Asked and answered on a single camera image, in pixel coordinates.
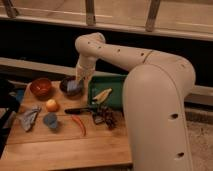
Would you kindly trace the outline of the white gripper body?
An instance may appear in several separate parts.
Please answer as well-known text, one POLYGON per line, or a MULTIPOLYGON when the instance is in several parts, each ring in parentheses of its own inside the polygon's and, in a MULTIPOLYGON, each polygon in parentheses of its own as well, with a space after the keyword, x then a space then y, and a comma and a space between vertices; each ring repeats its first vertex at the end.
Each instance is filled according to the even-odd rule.
POLYGON ((76 80, 90 80, 95 71, 95 64, 92 62, 78 61, 76 65, 76 80))

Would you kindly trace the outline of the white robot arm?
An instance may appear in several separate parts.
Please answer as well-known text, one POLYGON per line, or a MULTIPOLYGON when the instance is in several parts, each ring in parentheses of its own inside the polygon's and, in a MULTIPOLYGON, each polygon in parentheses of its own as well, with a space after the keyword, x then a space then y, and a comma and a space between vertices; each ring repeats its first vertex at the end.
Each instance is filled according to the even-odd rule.
POLYGON ((123 112, 134 171, 193 171, 184 111, 193 65, 171 53, 107 44, 100 33, 78 37, 75 48, 79 80, 92 77, 99 59, 128 72, 123 112))

